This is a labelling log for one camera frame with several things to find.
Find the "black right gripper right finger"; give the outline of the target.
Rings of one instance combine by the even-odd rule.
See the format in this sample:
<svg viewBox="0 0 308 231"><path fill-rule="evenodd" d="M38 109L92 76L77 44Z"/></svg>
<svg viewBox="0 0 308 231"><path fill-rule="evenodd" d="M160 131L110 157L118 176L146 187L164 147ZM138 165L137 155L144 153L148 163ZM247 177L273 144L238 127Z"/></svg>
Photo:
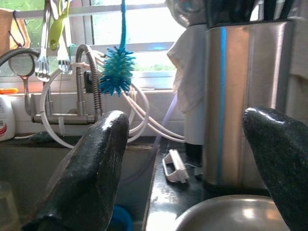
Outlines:
<svg viewBox="0 0 308 231"><path fill-rule="evenodd" d="M272 108L250 107L242 126L258 171L292 231L308 229L308 127Z"/></svg>

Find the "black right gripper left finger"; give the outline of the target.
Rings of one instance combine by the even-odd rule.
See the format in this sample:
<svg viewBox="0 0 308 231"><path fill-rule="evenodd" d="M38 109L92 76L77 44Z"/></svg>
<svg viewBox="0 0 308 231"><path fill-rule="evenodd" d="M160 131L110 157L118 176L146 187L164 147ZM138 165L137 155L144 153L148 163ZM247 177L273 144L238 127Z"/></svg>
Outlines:
<svg viewBox="0 0 308 231"><path fill-rule="evenodd" d="M24 231L108 228L128 141L128 116L110 111L90 126L51 176Z"/></svg>

